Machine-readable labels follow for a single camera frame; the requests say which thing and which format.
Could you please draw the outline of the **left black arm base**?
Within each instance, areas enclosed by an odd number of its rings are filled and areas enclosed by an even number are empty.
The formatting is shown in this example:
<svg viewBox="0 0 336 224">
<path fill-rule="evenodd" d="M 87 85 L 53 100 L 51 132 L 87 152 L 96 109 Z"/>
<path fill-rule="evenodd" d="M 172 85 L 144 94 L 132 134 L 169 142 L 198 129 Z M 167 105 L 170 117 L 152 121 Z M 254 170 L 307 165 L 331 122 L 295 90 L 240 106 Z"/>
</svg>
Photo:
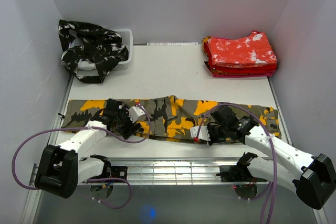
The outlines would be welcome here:
<svg viewBox="0 0 336 224">
<path fill-rule="evenodd" d="M 107 173 L 110 178 L 121 178 L 127 180 L 128 167 L 127 166 L 111 166 L 107 168 Z"/>
</svg>

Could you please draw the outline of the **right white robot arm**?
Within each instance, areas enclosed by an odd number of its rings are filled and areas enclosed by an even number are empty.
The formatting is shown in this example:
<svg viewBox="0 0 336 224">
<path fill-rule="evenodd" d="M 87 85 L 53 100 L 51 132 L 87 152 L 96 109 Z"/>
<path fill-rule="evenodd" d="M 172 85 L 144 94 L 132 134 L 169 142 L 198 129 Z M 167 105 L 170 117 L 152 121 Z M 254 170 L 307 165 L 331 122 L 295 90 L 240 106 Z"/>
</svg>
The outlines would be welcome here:
<svg viewBox="0 0 336 224">
<path fill-rule="evenodd" d="M 264 153 L 265 160 L 247 152 L 236 165 L 218 175 L 224 181 L 244 182 L 261 178 L 296 193 L 307 206 L 320 210 L 335 192 L 335 168 L 332 160 L 303 152 L 268 132 L 255 115 L 249 113 L 240 119 L 232 110 L 233 104 L 219 104 L 207 112 L 213 118 L 203 129 L 208 145 L 226 139 L 238 141 Z"/>
</svg>

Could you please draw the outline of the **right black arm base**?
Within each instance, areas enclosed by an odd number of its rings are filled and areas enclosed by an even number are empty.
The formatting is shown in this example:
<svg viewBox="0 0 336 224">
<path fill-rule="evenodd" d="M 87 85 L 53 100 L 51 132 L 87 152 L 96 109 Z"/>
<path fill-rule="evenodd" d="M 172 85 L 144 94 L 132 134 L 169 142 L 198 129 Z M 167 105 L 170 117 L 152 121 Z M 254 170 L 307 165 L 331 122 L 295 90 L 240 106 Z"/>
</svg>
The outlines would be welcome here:
<svg viewBox="0 0 336 224">
<path fill-rule="evenodd" d="M 219 172 L 216 174 L 221 178 L 222 182 L 265 182 L 265 179 L 255 178 L 245 167 L 237 165 L 219 167 Z"/>
</svg>

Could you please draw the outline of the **orange green camouflage trousers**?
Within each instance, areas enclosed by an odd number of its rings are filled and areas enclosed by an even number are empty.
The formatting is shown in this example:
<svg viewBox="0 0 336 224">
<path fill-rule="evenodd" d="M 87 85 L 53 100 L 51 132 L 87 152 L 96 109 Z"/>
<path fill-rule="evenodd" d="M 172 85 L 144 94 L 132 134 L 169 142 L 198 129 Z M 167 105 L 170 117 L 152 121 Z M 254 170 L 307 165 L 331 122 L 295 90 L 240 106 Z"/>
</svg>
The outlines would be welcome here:
<svg viewBox="0 0 336 224">
<path fill-rule="evenodd" d="M 150 139 L 170 142 L 190 142 L 190 128 L 201 123 L 205 113 L 218 105 L 216 101 L 179 99 L 169 95 L 154 99 L 123 99 L 129 107 L 141 104 L 150 116 L 139 118 L 140 130 L 136 136 L 145 136 L 151 128 Z M 62 128 L 84 127 L 96 112 L 107 106 L 107 100 L 69 100 Z"/>
</svg>

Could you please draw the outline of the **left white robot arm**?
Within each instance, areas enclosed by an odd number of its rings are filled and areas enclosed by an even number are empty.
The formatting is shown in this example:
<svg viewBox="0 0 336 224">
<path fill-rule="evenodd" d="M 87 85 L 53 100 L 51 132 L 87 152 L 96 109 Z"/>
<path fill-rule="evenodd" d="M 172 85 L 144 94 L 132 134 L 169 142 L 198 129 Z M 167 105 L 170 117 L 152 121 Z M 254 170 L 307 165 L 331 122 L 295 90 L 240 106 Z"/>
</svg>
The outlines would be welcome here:
<svg viewBox="0 0 336 224">
<path fill-rule="evenodd" d="M 144 114 L 138 104 L 130 107 L 121 101 L 109 99 L 106 107 L 97 111 L 73 137 L 57 146 L 47 145 L 44 148 L 35 187 L 69 198 L 78 183 L 90 179 L 107 181 L 112 175 L 109 159 L 97 154 L 85 157 L 86 152 L 108 134 L 127 140 L 141 128 L 138 119 Z"/>
</svg>

